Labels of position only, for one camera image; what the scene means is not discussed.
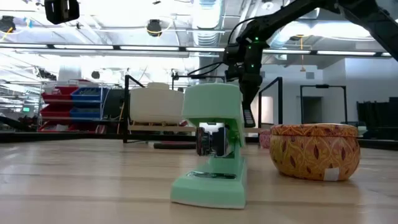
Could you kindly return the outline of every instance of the ceiling light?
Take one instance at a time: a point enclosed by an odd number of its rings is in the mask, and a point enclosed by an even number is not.
[[[222,47],[187,47],[187,52],[224,52]]]
[[[348,56],[372,56],[375,52],[343,52],[331,50],[319,50],[318,55],[348,55]]]
[[[20,47],[20,48],[47,48],[45,44],[11,44],[1,43],[0,47]]]
[[[159,51],[179,51],[179,47],[146,47],[146,46],[120,46],[122,50],[159,50]]]
[[[112,50],[111,45],[54,45],[56,49]]]
[[[277,49],[265,49],[262,51],[264,54],[309,54],[310,50],[277,50]]]
[[[319,22],[312,27],[310,35],[341,38],[370,37],[369,31],[365,28],[346,21]]]

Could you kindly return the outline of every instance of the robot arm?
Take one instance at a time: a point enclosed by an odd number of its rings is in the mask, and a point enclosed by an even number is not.
[[[239,79],[244,112],[250,110],[250,104],[262,83],[262,50],[269,48],[266,40],[281,27],[318,7],[341,14],[362,26],[398,60],[398,24],[377,5],[376,0],[296,0],[271,15],[254,18],[236,43],[225,48],[223,62],[228,65],[226,79]]]

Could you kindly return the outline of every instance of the ceiling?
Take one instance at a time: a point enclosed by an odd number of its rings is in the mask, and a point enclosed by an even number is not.
[[[14,16],[16,30],[0,38],[5,43],[43,43],[43,44],[90,44],[90,45],[173,45],[198,46],[198,39],[216,34],[217,41],[213,47],[224,47],[232,28],[239,20],[270,14],[289,0],[202,0],[221,2],[220,20],[214,27],[202,26],[211,24],[212,11],[202,12],[200,0],[78,0],[80,18],[66,24],[53,25],[45,16],[44,0],[1,0],[0,17]],[[380,0],[380,6],[390,9],[393,17],[397,13],[398,4],[393,0]],[[147,33],[147,24],[151,19],[159,19],[163,33],[159,37],[151,37]],[[343,21],[344,19],[328,11],[320,10],[318,21]],[[311,50],[378,50],[382,47],[369,37],[360,41],[336,40],[330,37],[310,35],[302,40],[288,40],[283,45],[286,49]],[[93,70],[101,70],[104,75],[100,82],[122,83],[123,76],[128,72],[140,81],[171,82],[171,71],[189,72],[201,65],[199,58],[208,57],[219,60],[218,54],[161,54],[141,52],[137,55],[79,55],[66,51],[0,50],[1,80],[12,82],[39,82],[43,79],[35,75],[35,67],[58,75],[60,66],[65,63],[81,65],[83,78],[90,79]],[[341,57],[321,57],[288,55],[274,57],[265,55],[264,64],[316,65],[323,69]],[[181,85],[187,80],[179,80]]]

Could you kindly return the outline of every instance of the white container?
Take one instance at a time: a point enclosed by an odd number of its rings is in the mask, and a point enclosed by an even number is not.
[[[140,123],[180,123],[184,94],[165,83],[130,90],[130,117]]]

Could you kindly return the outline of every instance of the wooden table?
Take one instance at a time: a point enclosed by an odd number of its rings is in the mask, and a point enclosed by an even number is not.
[[[245,210],[169,202],[180,174],[203,162],[193,150],[72,140],[0,145],[0,220],[14,223],[397,223],[398,152],[362,149],[347,182],[278,174],[257,146],[248,160]]]

